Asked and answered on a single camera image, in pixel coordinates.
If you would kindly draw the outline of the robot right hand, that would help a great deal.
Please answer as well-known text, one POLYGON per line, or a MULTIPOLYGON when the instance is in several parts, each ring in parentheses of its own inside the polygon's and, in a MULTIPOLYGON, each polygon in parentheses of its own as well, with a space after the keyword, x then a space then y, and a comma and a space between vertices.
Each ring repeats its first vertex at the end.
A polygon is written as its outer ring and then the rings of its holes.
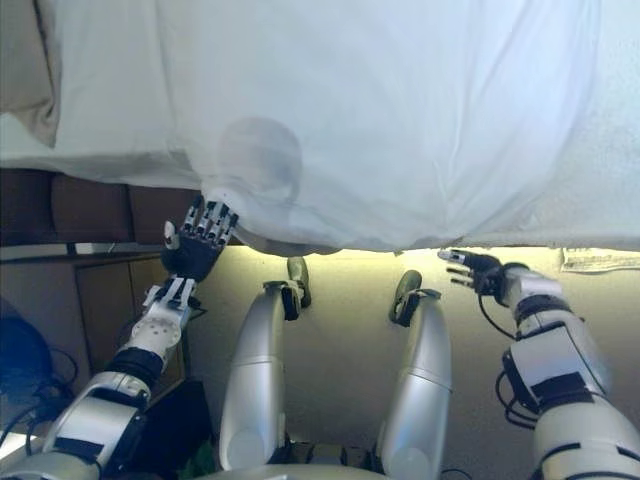
POLYGON ((439 250, 439 259, 448 264, 450 282, 473 290, 479 296, 498 292, 501 285, 502 263, 494 256, 466 250, 439 250))

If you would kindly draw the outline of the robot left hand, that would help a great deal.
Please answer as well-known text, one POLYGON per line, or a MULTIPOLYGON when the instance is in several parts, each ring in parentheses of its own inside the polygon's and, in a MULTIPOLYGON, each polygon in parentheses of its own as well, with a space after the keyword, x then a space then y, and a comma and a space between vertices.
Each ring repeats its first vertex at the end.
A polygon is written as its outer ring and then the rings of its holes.
POLYGON ((202 282, 229 244, 239 216, 223 202, 205 201, 198 195, 183 222, 166 220, 161 261, 172 276, 202 282))

